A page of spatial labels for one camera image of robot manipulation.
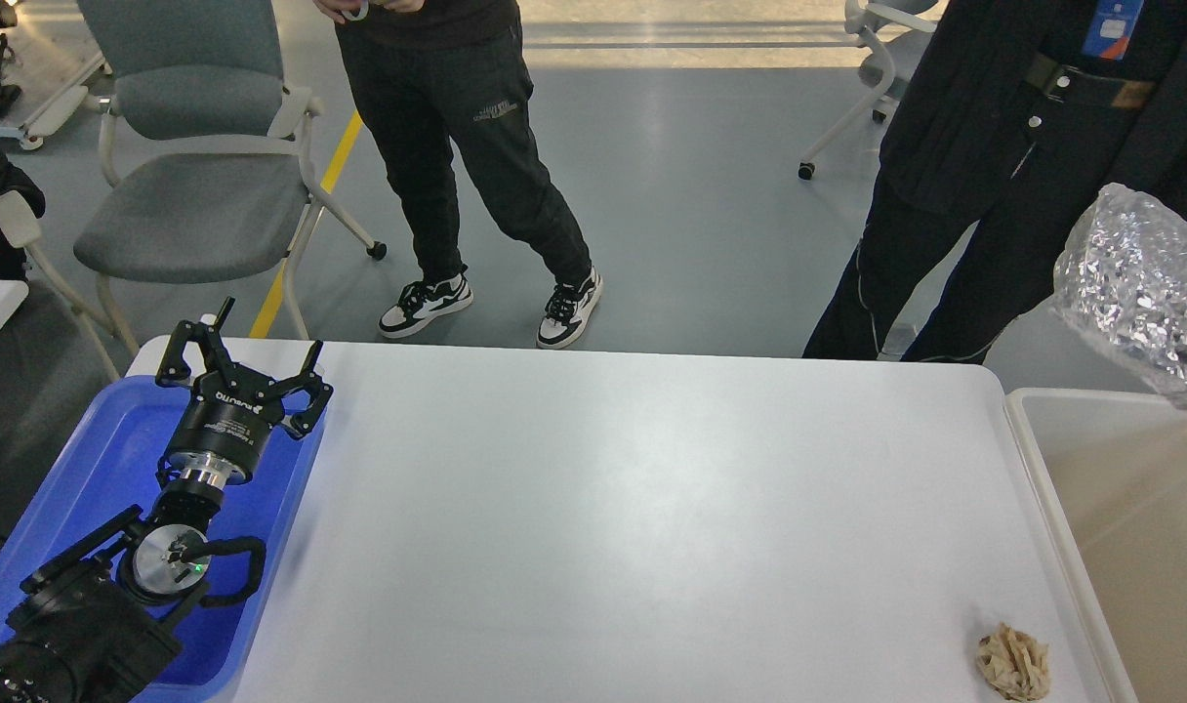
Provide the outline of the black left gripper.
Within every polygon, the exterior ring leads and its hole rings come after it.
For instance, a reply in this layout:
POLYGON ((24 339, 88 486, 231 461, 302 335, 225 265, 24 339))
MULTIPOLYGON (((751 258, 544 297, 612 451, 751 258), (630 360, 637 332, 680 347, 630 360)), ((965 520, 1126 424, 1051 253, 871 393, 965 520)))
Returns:
POLYGON ((160 483, 196 477, 210 484, 245 484, 253 480, 272 429, 284 428, 294 439, 313 431, 332 395, 316 366, 324 342, 315 340, 298 374, 281 380, 235 365, 224 346, 222 324, 234 300, 224 300, 210 323, 183 319, 170 335, 153 376, 161 388, 189 387, 190 403, 161 452, 160 483), (199 347, 205 373, 192 380, 184 349, 199 347), (286 397, 306 395, 307 405, 287 410, 286 397))

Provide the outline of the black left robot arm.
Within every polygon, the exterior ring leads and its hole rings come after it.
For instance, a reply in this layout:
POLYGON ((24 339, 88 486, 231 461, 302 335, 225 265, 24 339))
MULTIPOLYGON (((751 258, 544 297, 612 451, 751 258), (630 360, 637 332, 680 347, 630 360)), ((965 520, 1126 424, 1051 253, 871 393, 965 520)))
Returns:
POLYGON ((0 702, 205 702, 262 619, 332 387, 277 380, 228 308, 91 403, 0 553, 0 702))

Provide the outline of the robot base on cart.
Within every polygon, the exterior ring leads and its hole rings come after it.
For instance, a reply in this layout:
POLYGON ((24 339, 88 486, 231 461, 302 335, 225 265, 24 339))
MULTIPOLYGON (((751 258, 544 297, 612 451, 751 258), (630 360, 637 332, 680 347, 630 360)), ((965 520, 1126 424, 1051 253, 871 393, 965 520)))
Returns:
POLYGON ((93 102, 103 66, 75 1, 0 1, 0 139, 40 148, 93 102))

